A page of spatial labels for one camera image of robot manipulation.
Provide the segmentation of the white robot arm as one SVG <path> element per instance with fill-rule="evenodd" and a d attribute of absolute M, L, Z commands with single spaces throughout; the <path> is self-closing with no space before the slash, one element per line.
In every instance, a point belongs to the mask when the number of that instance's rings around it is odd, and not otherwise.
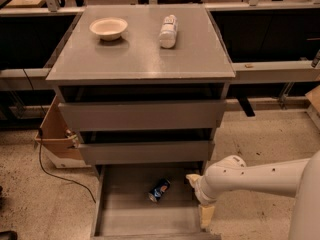
<path fill-rule="evenodd" d="M 293 197 L 288 240 L 320 239 L 320 152 L 306 159 L 257 166 L 247 166 L 241 157 L 231 155 L 186 179 L 199 201 L 203 229 L 209 227 L 222 193 L 249 190 Z"/>

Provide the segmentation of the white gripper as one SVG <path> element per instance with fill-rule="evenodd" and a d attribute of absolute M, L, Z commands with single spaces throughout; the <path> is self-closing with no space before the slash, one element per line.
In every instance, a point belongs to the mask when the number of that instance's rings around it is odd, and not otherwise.
<path fill-rule="evenodd" d="M 208 185 L 204 176 L 187 174 L 186 179 L 192 188 L 195 187 L 195 195 L 202 204 L 199 206 L 200 227 L 207 229 L 211 224 L 215 212 L 215 206 L 211 204 L 217 201 L 217 193 Z"/>

